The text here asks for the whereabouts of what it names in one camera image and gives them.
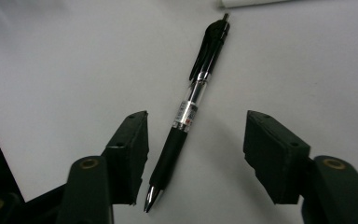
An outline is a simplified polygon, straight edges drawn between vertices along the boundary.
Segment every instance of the pen tip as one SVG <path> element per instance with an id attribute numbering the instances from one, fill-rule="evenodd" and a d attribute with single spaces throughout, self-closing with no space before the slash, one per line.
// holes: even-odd
<path id="1" fill-rule="evenodd" d="M 153 186 L 149 187 L 149 190 L 147 191 L 147 195 L 146 195 L 145 209 L 144 209 L 146 213 L 148 213 L 152 208 L 153 203 L 156 201 L 159 195 L 159 192 L 160 190 L 156 189 L 156 187 Z"/>

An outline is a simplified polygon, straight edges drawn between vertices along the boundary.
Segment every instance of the pen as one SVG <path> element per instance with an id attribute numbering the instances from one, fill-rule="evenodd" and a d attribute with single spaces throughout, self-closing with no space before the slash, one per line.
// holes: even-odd
<path id="1" fill-rule="evenodd" d="M 146 213 L 171 179 L 176 160 L 185 143 L 228 30 L 228 14 L 226 13 L 222 20 L 212 23 L 205 31 L 199 55 L 190 74 L 191 84 L 185 100 L 179 106 L 179 111 L 149 181 L 150 186 L 145 201 Z"/>

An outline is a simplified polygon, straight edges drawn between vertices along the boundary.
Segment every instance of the ballpoint pen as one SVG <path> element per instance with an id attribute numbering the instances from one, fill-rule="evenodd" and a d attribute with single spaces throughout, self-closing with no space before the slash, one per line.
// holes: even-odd
<path id="1" fill-rule="evenodd" d="M 185 100 L 179 106 L 179 111 L 149 181 L 150 186 L 145 201 L 146 213 L 171 179 L 176 160 L 185 143 L 228 30 L 228 14 L 226 13 L 222 20 L 212 23 L 205 31 L 199 55 L 190 74 L 191 84 Z"/>

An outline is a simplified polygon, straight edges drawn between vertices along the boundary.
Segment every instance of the pen clip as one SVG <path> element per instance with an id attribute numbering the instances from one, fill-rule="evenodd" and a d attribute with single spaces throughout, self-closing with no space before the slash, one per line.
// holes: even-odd
<path id="1" fill-rule="evenodd" d="M 195 77 L 200 72 L 200 69 L 205 61 L 205 56 L 207 55 L 209 42 L 210 38 L 205 34 L 202 39 L 199 55 L 197 56 L 197 60 L 194 63 L 193 69 L 191 70 L 189 80 L 193 79 L 193 77 Z"/>
<path id="2" fill-rule="evenodd" d="M 197 60 L 191 70 L 189 80 L 194 79 L 200 72 L 212 73 L 218 52 L 223 46 L 229 30 L 228 14 L 222 20 L 208 26 L 202 39 Z"/>

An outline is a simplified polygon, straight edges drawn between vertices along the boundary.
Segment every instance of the pen cap end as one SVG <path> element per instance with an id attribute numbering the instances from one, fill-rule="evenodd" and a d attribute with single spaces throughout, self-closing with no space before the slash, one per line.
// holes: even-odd
<path id="1" fill-rule="evenodd" d="M 223 21 L 228 21 L 228 18 L 229 18 L 229 14 L 226 12 L 225 16 L 223 17 Z"/>

